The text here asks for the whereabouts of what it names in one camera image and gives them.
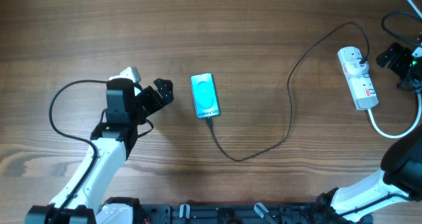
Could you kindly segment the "blue Galaxy smartphone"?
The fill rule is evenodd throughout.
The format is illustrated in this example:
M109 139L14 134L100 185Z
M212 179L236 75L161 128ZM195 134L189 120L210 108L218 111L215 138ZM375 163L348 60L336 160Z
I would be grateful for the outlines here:
M220 107L212 73L191 76L195 113L199 119L220 115Z

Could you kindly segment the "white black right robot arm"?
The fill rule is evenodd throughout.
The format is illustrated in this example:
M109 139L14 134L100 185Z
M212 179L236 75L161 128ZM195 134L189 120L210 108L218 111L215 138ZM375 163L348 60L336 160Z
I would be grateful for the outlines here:
M421 42L415 50L393 43L376 62L400 77L398 88L421 97ZM322 193L309 206L309 223L372 223L371 213L421 200L421 124L415 121L385 153L380 169L363 180Z

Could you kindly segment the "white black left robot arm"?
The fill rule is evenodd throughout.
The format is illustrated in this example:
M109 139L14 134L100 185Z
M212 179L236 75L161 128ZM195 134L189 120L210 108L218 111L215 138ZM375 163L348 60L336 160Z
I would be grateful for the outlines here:
M173 101L173 83L158 78L154 87L141 88L129 78L114 78L104 84L107 107L86 141L86 156L48 205L30 208L25 223L151 223L139 199L103 197L142 137L138 126Z

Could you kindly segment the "white USB charger adapter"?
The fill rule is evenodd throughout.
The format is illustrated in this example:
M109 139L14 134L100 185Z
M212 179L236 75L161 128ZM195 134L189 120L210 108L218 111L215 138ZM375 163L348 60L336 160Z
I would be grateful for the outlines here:
M358 59L345 62L343 69L347 78L355 78L367 73L369 71L369 64L368 62L361 63Z

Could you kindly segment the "white power strip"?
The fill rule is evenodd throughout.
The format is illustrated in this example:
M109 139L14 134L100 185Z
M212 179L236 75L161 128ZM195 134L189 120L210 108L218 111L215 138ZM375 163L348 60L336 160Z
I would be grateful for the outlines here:
M359 49L353 46L344 47L338 51L341 68L344 73L344 63L353 60L363 60ZM369 76L369 71L355 78L346 78L356 110L368 110L378 104L375 88Z

